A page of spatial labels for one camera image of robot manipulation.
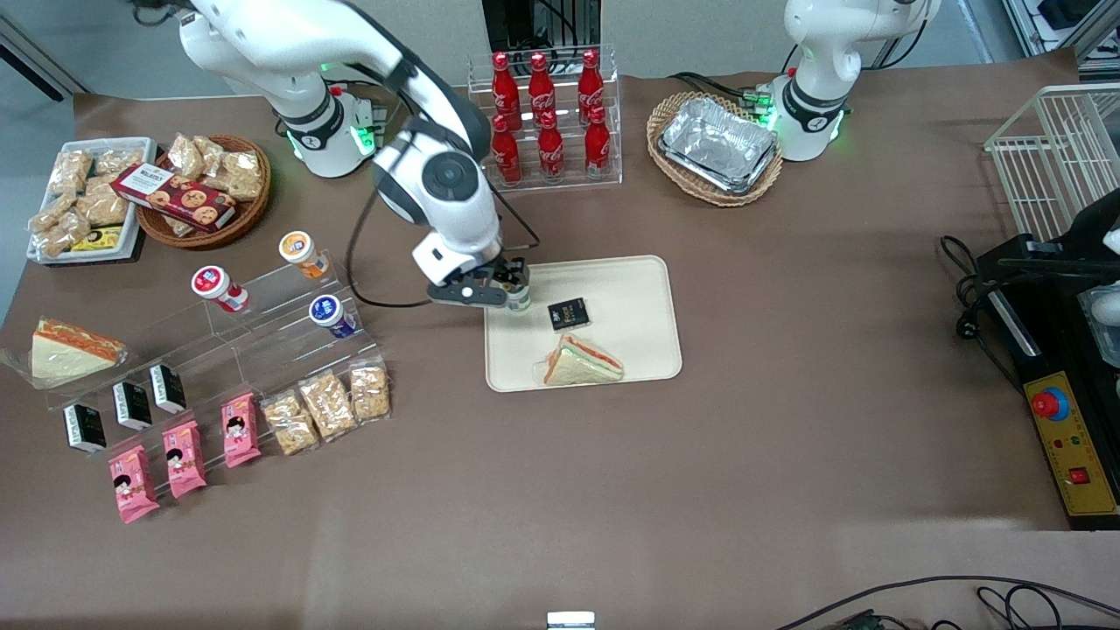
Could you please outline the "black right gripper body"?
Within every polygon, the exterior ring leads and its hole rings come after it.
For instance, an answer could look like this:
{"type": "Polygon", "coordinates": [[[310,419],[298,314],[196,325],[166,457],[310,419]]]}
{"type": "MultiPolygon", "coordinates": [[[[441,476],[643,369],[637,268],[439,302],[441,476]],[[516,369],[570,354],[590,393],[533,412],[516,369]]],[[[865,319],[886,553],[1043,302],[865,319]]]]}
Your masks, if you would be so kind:
{"type": "Polygon", "coordinates": [[[472,271],[452,274],[444,284],[429,282],[427,296],[433,303],[485,307],[485,287],[501,286],[500,260],[485,263],[472,271]]]}

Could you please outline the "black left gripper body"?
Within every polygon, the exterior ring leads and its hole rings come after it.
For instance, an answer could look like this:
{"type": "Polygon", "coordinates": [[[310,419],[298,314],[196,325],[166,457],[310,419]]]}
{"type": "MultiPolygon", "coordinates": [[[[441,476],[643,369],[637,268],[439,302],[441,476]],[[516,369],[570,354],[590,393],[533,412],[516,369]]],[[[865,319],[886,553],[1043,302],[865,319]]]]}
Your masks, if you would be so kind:
{"type": "Polygon", "coordinates": [[[1061,253],[1084,262],[1117,262],[1117,252],[1105,243],[1105,238],[1117,230],[1118,215],[1119,188],[1079,212],[1061,237],[1061,253]]]}

